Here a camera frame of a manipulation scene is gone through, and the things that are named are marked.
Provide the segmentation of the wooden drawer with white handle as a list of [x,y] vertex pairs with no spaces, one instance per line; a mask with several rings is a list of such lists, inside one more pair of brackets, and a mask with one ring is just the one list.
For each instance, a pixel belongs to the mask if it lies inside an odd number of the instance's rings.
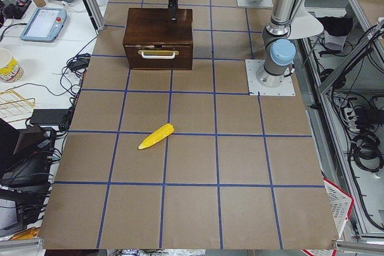
[[190,46],[124,46],[134,70],[192,70]]

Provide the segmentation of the yellow corn cob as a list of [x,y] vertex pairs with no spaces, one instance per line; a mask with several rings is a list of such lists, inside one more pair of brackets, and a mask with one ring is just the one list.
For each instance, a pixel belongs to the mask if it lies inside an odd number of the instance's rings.
[[138,146],[138,150],[149,148],[158,142],[164,140],[166,137],[174,132],[174,127],[171,123],[166,123],[148,135]]

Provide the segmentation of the dark brown wooden drawer box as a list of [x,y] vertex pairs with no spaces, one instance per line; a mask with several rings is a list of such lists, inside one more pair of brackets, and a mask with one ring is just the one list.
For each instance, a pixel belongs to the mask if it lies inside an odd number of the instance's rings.
[[171,21],[166,8],[129,8],[124,46],[190,46],[193,49],[193,11],[179,9]]

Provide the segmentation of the white chair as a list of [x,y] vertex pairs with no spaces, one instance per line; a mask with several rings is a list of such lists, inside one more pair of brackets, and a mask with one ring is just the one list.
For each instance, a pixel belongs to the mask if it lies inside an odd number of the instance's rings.
[[298,0],[294,6],[289,40],[308,38],[323,32],[323,25],[305,9],[304,4],[305,0]]

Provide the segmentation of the blue teach pendant near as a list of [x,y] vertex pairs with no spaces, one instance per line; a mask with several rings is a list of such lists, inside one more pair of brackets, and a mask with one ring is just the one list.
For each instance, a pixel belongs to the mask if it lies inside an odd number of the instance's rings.
[[53,42],[67,19],[63,8],[37,8],[24,28],[20,39],[23,41]]

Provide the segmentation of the yellow popcorn paper cup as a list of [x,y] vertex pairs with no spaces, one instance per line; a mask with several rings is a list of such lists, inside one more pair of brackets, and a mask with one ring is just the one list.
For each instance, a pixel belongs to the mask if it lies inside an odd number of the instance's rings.
[[1,48],[1,80],[12,83],[20,80],[24,75],[24,69],[13,58],[8,49]]

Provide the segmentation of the white red plastic basket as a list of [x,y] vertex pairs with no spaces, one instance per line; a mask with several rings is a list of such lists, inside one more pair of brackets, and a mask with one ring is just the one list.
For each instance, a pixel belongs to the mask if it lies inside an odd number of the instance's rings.
[[350,219],[354,199],[351,195],[344,192],[339,186],[328,179],[323,179],[332,217],[338,231],[339,238],[342,237],[344,228]]

